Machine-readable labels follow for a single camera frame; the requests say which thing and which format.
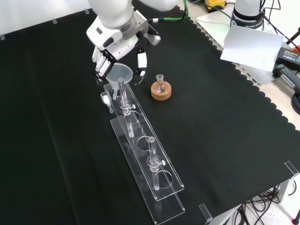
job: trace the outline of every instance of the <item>black device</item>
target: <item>black device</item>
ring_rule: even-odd
[[[300,53],[287,48],[281,48],[276,60],[277,64],[284,64],[289,69],[300,70]]]
[[[281,48],[273,74],[282,77],[289,87],[300,94],[300,78],[292,70],[300,70],[300,54],[286,48]]]

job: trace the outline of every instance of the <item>small glass vial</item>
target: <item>small glass vial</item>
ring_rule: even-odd
[[[168,85],[164,82],[164,75],[159,74],[156,76],[157,82],[154,85],[154,89],[157,93],[163,93],[168,90]]]

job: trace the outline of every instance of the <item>robotic hand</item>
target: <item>robotic hand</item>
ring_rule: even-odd
[[[152,45],[160,42],[159,34],[148,24],[148,20],[131,3],[132,0],[89,0],[98,17],[87,30],[87,36],[95,45],[92,62],[95,75],[103,81],[114,63],[129,54],[141,37]],[[174,8],[178,0],[140,0],[160,11]],[[147,56],[138,50],[138,69],[135,84],[139,84],[146,74]]]

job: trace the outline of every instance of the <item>yellow device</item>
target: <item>yellow device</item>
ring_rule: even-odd
[[[205,0],[205,4],[209,6],[214,6],[218,9],[223,9],[226,6],[226,2],[224,0]],[[208,6],[205,7],[209,13],[215,12],[215,10],[212,7],[208,7]]]

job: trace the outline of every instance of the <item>scalloped edge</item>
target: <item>scalloped edge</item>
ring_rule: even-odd
[[[182,9],[180,9],[180,7],[179,6],[176,6],[176,9],[177,8],[179,8],[178,9],[178,11],[180,11],[180,12],[184,12]],[[200,31],[200,33],[201,34],[203,34],[205,37],[206,37],[206,39],[208,40],[208,42],[218,51],[218,52],[220,52],[220,54],[222,53],[222,51],[223,51],[223,47],[221,46],[221,45],[219,45],[219,43],[200,25],[200,24],[198,24],[197,22],[194,22],[193,20],[192,20],[192,18],[189,16],[188,17],[188,23],[192,23],[193,25],[194,25],[194,27],[196,28],[196,29],[198,29],[199,31]],[[296,127],[295,127],[295,125],[293,124],[293,123],[291,123],[291,122],[289,122],[289,119],[286,117],[286,116],[284,116],[284,114],[283,114],[283,112],[281,111],[281,110],[279,110],[278,109],[278,107],[277,107],[277,105],[274,103],[274,102],[272,102],[272,100],[269,98],[269,97],[266,97],[266,94],[260,89],[260,87],[259,87],[259,83],[258,82],[256,82],[256,80],[254,80],[251,76],[250,76],[250,74],[244,69],[244,68],[242,68],[241,66],[240,66],[240,64],[238,64],[238,63],[231,63],[231,65],[233,65],[234,66],[234,69],[238,72],[238,73],[240,73],[241,75],[244,75],[245,77],[246,77],[246,82],[247,81],[250,81],[251,83],[252,83],[252,86],[255,88],[255,91],[258,91],[259,92],[259,95],[262,95],[263,96],[263,98],[266,100],[266,101],[268,101],[268,103],[270,104],[270,107],[272,107],[272,108],[274,108],[274,106],[275,106],[275,111],[277,111],[277,113],[280,115],[280,117],[281,117],[281,119],[282,120],[284,120],[285,122],[287,122],[287,124],[288,124],[288,126],[290,127],[290,129],[292,129],[292,130],[294,130],[294,131],[296,131],[298,134],[300,134],[300,130],[297,130],[296,129]]]

